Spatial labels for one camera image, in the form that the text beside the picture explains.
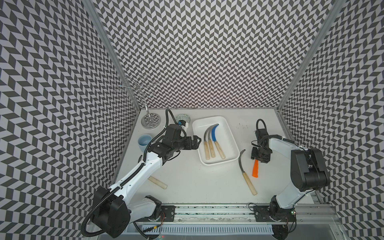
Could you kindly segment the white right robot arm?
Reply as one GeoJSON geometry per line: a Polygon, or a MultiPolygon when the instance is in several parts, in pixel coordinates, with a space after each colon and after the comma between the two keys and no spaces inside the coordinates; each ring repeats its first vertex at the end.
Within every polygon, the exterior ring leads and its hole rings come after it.
{"type": "Polygon", "coordinates": [[[267,164],[273,153],[280,153],[290,161],[291,182],[278,195],[271,198],[266,209],[254,207],[260,214],[266,213],[273,222],[296,218],[295,205],[308,193],[327,187],[331,183],[322,152],[299,146],[293,140],[280,135],[270,135],[264,120],[256,122],[257,143],[252,144],[251,159],[267,164]]]}

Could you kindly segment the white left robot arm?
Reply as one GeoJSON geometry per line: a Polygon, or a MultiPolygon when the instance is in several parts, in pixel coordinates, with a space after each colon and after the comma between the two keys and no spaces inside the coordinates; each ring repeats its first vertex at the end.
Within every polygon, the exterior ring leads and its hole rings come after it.
{"type": "Polygon", "coordinates": [[[96,190],[93,205],[81,224],[84,237],[95,237],[103,233],[112,238],[120,236],[129,224],[137,220],[161,215],[161,201],[153,196],[132,204],[131,200],[147,179],[166,162],[178,157],[181,151],[197,150],[202,139],[188,136],[186,122],[176,121],[173,112],[166,109],[166,124],[146,146],[137,165],[108,188],[96,190]]]}

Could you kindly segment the orange handle small sickle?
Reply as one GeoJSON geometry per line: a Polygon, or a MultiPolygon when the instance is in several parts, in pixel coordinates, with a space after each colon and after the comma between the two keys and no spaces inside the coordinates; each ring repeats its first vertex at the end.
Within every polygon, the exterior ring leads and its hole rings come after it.
{"type": "Polygon", "coordinates": [[[255,160],[255,162],[254,162],[252,176],[254,178],[258,178],[258,176],[259,176],[259,161],[258,160],[255,160]]]}

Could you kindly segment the white plastic storage box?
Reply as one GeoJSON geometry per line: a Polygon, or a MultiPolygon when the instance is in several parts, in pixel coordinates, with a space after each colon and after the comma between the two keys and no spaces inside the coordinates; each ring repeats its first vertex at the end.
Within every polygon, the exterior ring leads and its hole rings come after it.
{"type": "Polygon", "coordinates": [[[237,160],[240,156],[240,150],[237,146],[232,131],[228,125],[227,120],[222,116],[215,116],[195,120],[192,124],[194,135],[202,139],[202,143],[198,148],[200,161],[206,166],[214,166],[223,163],[229,163],[237,160]],[[213,142],[216,157],[206,160],[205,147],[204,147],[204,133],[206,129],[212,125],[219,124],[216,128],[216,138],[219,142],[226,158],[221,159],[221,156],[213,142]]]}

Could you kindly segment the blue blade wooden handle sickle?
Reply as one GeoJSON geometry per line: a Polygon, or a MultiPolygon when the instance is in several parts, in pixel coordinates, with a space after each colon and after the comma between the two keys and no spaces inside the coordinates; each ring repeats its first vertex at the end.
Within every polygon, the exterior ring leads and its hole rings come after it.
{"type": "Polygon", "coordinates": [[[223,150],[222,150],[222,148],[221,148],[221,146],[220,146],[220,144],[219,144],[219,142],[217,141],[217,138],[216,138],[216,128],[218,126],[219,126],[219,124],[215,124],[213,126],[212,131],[211,131],[211,136],[212,136],[212,140],[213,140],[213,142],[214,142],[214,144],[215,144],[215,146],[216,146],[216,148],[217,148],[217,150],[218,150],[218,152],[219,152],[219,154],[221,156],[221,159],[225,159],[226,156],[225,156],[225,154],[224,154],[224,152],[223,152],[223,150]]]}

